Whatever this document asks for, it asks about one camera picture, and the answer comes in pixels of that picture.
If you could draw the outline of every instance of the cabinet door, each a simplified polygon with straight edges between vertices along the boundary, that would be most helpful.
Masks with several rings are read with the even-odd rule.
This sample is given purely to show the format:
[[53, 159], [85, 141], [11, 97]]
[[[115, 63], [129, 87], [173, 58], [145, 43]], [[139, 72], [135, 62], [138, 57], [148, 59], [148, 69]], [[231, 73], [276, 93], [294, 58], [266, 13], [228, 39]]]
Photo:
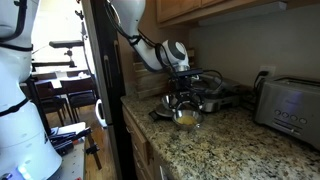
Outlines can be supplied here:
[[222, 1], [226, 1], [226, 0], [201, 0], [201, 7], [218, 4]]
[[158, 22], [174, 18], [199, 8], [201, 0], [157, 0]]

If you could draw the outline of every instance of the floor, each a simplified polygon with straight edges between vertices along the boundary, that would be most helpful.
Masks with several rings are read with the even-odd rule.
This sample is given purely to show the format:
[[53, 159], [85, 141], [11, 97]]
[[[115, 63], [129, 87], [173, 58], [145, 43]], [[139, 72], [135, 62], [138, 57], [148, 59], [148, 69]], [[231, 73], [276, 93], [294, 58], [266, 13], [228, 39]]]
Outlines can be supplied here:
[[[86, 122], [87, 127], [91, 127], [93, 130], [92, 138], [98, 144], [100, 150], [97, 152], [102, 169], [98, 170], [93, 155], [86, 155], [86, 180], [116, 180], [115, 168], [113, 165], [113, 157], [109, 146], [109, 139], [107, 133], [101, 129], [99, 123], [96, 121], [94, 114], [94, 106], [87, 106], [80, 108], [80, 121]], [[47, 119], [50, 127], [60, 127], [60, 121], [57, 113], [47, 114]], [[71, 121], [67, 115], [64, 121], [65, 125], [70, 125]], [[86, 141], [86, 148], [89, 147], [88, 141]]]

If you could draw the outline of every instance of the upper cabinet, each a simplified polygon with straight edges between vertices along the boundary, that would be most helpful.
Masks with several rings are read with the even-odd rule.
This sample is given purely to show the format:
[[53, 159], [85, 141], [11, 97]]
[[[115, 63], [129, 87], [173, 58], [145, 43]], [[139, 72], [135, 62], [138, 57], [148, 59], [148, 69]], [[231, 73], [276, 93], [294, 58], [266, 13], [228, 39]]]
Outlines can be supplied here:
[[226, 0], [201, 0], [201, 7], [206, 7], [210, 5], [214, 5]]
[[[156, 0], [159, 27], [194, 25], [197, 21], [276, 0]], [[285, 0], [287, 9], [317, 4], [318, 0]]]
[[201, 0], [157, 0], [158, 22], [163, 22], [200, 8], [200, 5]]

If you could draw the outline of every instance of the wooden chair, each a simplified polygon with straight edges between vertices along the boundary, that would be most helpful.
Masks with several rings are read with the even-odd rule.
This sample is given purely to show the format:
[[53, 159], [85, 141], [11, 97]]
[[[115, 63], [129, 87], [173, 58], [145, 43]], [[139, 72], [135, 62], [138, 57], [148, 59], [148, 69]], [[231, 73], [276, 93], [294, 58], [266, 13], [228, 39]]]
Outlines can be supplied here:
[[79, 120], [77, 109], [93, 105], [97, 98], [91, 77], [76, 80], [60, 80], [61, 86], [67, 94], [71, 112], [75, 120]]
[[83, 72], [85, 74], [89, 74], [88, 70], [79, 70], [79, 71], [68, 71], [67, 76], [68, 77], [75, 77], [75, 76], [78, 76], [79, 73], [81, 73], [81, 72]]
[[71, 122], [73, 122], [67, 99], [55, 95], [51, 82], [36, 84], [36, 87], [38, 96], [41, 100], [41, 106], [46, 114], [56, 112], [59, 116], [61, 125], [64, 126], [64, 119], [66, 119], [65, 111], [67, 110]]
[[47, 80], [47, 79], [56, 79], [57, 76], [55, 73], [45, 73], [45, 74], [37, 74], [37, 75], [32, 75], [33, 78], [38, 79], [38, 80]]

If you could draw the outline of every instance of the toaster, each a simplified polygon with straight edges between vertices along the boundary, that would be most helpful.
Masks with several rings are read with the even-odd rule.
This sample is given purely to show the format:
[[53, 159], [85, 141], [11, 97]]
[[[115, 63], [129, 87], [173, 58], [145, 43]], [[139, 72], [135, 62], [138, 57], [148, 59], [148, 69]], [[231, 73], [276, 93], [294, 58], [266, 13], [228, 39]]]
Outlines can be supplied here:
[[262, 81], [253, 118], [320, 150], [320, 80], [278, 76]]

